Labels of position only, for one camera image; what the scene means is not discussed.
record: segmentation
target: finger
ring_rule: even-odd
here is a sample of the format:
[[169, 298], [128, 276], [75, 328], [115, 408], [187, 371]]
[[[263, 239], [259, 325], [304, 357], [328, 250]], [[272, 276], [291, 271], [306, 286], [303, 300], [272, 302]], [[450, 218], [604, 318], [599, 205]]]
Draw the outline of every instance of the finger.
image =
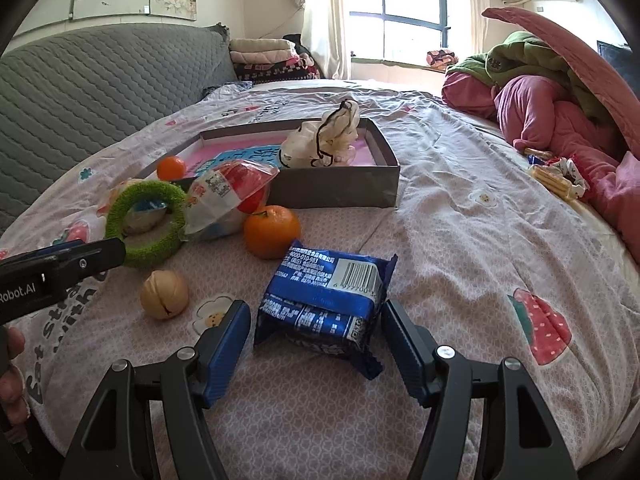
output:
[[15, 326], [8, 331], [9, 359], [15, 358], [24, 352], [24, 335]]
[[15, 402], [22, 395], [22, 378], [15, 366], [11, 366], [0, 377], [0, 400], [2, 402]]
[[6, 404], [4, 406], [4, 412], [12, 426], [24, 423], [29, 416], [27, 403], [22, 397], [11, 404]]

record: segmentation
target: silver bolt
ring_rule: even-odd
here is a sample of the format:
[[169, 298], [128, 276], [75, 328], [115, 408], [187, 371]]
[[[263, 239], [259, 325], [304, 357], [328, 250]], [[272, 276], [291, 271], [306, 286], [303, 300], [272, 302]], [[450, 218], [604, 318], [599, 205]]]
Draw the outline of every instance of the silver bolt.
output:
[[118, 359], [114, 364], [111, 365], [111, 370], [114, 372], [121, 372], [125, 368], [127, 368], [127, 362], [124, 359]]
[[438, 346], [436, 352], [443, 359], [451, 359], [454, 355], [456, 355], [456, 351], [450, 346]]
[[520, 370], [520, 368], [522, 367], [522, 363], [520, 361], [518, 361], [515, 357], [507, 357], [504, 360], [504, 365], [509, 369], [509, 370]]
[[194, 355], [196, 355], [196, 351], [190, 346], [185, 346], [178, 350], [178, 359], [180, 359], [180, 361], [188, 361]]

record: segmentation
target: green ring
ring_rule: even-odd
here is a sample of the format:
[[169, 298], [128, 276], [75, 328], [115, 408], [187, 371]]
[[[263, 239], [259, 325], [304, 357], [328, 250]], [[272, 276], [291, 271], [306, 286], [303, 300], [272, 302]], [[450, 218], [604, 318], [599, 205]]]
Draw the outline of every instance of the green ring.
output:
[[111, 206], [107, 216], [105, 238], [119, 238], [122, 235], [122, 223], [131, 207], [141, 200], [160, 199], [171, 206], [174, 218], [169, 232], [157, 242], [140, 248], [127, 247], [124, 264], [129, 267], [151, 267], [161, 264], [182, 245], [180, 230], [184, 227], [182, 204], [186, 195], [179, 187], [161, 180], [145, 180], [127, 187]]

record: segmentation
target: gray quilted headboard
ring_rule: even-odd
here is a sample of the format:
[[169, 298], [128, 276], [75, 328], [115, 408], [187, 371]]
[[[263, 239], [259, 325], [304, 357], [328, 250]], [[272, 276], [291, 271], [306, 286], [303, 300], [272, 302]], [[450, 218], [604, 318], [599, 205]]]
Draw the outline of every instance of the gray quilted headboard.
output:
[[224, 27], [127, 23], [0, 58], [0, 233], [65, 171], [236, 80]]

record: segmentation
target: orange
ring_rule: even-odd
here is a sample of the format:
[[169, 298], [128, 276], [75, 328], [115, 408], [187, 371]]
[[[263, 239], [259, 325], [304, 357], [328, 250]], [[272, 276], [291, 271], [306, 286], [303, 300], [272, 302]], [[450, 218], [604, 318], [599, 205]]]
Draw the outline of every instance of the orange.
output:
[[258, 208], [244, 221], [244, 244], [263, 260], [284, 258], [292, 241], [300, 238], [298, 217], [286, 207], [268, 205]]
[[187, 173], [187, 165], [179, 156], [167, 156], [158, 162], [156, 174], [160, 180], [180, 180]]

